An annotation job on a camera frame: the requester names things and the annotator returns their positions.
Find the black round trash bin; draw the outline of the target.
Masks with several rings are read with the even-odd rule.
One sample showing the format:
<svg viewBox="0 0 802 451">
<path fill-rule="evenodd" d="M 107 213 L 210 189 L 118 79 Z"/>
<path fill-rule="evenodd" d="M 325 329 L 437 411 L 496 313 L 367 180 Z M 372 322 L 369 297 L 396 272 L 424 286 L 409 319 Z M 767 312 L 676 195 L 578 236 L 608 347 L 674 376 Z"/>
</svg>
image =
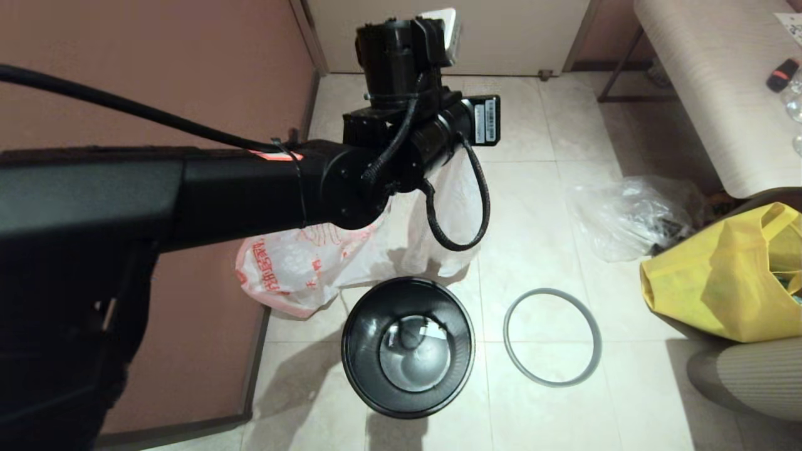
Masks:
<svg viewBox="0 0 802 451">
<path fill-rule="evenodd" d="M 469 312 L 436 281 L 396 277 L 373 286 L 343 327 L 341 362 L 353 391 L 383 416 L 417 420 L 459 396 L 476 355 Z"/>
</svg>

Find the beige ribbed round stool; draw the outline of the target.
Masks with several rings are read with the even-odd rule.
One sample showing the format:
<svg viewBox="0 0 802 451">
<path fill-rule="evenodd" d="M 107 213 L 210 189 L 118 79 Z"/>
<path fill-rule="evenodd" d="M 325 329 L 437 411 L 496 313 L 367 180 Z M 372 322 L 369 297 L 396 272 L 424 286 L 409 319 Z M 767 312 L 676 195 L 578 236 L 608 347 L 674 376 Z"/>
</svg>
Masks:
<svg viewBox="0 0 802 451">
<path fill-rule="evenodd" d="M 802 422 L 802 336 L 699 352 L 685 370 L 691 385 L 717 405 Z"/>
</svg>

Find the new red-printed plastic bag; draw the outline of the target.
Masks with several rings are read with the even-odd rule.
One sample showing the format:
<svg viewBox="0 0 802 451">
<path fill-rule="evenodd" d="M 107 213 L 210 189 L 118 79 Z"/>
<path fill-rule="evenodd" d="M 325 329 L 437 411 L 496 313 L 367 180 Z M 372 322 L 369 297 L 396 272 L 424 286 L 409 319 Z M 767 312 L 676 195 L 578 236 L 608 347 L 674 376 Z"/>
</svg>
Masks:
<svg viewBox="0 0 802 451">
<path fill-rule="evenodd" d="M 273 310 L 308 319 L 339 289 L 373 279 L 383 262 L 387 216 L 362 229 L 313 225 L 244 240 L 235 274 L 252 299 Z"/>
</svg>

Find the dark metal table leg frame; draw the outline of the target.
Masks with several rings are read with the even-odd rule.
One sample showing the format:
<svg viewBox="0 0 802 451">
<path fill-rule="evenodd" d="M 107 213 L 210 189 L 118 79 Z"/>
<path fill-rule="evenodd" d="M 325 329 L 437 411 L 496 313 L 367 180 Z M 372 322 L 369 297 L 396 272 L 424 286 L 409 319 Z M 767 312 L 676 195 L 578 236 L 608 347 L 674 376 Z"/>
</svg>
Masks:
<svg viewBox="0 0 802 451">
<path fill-rule="evenodd" d="M 629 63 L 630 58 L 633 55 L 633 52 L 636 50 L 639 42 L 644 37 L 645 31 L 643 26 L 639 25 L 636 29 L 636 32 L 631 38 L 627 51 L 623 55 L 622 59 L 618 61 L 617 65 L 615 66 L 613 72 L 611 73 L 609 80 L 605 83 L 604 88 L 601 90 L 601 93 L 598 95 L 596 100 L 599 103 L 667 103 L 667 102 L 674 102 L 679 101 L 680 98 L 678 95 L 674 94 L 664 94 L 664 95 L 611 95 L 610 92 L 613 90 L 615 83 L 618 81 L 619 77 L 621 76 L 625 66 Z"/>
</svg>

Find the yellow fabric tote bag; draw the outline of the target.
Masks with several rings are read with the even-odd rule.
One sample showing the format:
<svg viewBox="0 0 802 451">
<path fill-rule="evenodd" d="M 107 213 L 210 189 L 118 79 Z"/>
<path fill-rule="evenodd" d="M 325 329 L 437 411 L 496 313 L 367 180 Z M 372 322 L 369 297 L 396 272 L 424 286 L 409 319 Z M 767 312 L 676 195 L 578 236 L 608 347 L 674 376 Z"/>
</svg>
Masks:
<svg viewBox="0 0 802 451">
<path fill-rule="evenodd" d="M 640 266 L 652 312 L 740 343 L 802 336 L 802 213 L 725 218 Z"/>
</svg>

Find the crumpled clear plastic bag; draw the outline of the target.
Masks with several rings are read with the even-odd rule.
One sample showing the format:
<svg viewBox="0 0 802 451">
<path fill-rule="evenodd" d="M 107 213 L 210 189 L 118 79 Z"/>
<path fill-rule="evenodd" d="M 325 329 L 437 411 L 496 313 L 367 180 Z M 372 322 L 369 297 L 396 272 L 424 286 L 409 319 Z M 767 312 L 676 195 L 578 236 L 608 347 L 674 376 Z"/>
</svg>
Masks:
<svg viewBox="0 0 802 451">
<path fill-rule="evenodd" d="M 651 226 L 658 217 L 692 224 L 695 234 L 709 216 L 696 185 L 659 176 L 576 185 L 567 189 L 567 200 L 582 236 L 605 262 L 635 261 L 673 247 L 654 243 Z"/>
</svg>

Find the wood-grain table top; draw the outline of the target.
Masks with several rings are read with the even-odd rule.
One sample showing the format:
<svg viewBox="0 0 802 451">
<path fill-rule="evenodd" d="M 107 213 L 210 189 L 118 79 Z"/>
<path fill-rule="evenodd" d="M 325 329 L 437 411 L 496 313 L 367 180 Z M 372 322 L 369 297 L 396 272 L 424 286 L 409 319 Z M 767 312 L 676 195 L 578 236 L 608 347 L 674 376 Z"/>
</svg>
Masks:
<svg viewBox="0 0 802 451">
<path fill-rule="evenodd" d="M 766 85 L 802 48 L 779 22 L 788 0 L 633 0 L 725 191 L 802 188 L 800 123 Z"/>
</svg>

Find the white translucent plastic bag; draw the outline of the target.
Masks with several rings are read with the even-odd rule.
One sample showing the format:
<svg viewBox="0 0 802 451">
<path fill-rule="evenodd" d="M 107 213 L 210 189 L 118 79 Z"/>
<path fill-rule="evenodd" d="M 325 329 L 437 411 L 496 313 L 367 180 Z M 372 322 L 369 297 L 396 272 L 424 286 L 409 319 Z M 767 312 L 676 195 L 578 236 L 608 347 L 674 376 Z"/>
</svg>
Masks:
<svg viewBox="0 0 802 451">
<path fill-rule="evenodd" d="M 483 211 L 466 152 L 459 150 L 429 182 L 435 189 L 435 216 L 442 231 L 455 243 L 469 243 L 479 231 Z M 390 200 L 376 246 L 376 258 L 370 268 L 370 277 L 375 281 L 403 275 L 456 279 L 467 271 L 479 251 L 479 246 L 450 251 L 439 244 L 427 220 L 426 197 L 418 190 Z"/>
</svg>

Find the white printed paper sheet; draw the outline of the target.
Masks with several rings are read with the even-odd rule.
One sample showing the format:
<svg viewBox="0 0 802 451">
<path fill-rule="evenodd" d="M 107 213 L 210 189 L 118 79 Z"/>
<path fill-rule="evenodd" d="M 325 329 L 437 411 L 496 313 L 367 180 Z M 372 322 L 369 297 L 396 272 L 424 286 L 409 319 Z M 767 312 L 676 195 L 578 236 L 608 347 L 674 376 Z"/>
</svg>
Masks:
<svg viewBox="0 0 802 451">
<path fill-rule="evenodd" d="M 802 13 L 774 13 L 774 17 L 793 38 L 799 48 L 802 48 Z"/>
</svg>

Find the white door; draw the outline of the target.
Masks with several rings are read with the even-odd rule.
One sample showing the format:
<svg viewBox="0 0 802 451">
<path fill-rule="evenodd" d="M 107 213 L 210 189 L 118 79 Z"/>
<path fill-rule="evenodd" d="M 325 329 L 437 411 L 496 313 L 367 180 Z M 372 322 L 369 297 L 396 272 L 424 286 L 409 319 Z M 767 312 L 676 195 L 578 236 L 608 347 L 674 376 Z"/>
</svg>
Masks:
<svg viewBox="0 0 802 451">
<path fill-rule="evenodd" d="M 454 8 L 461 22 L 449 75 L 561 73 L 590 0 L 301 0 L 333 73 L 360 73 L 357 29 Z"/>
</svg>

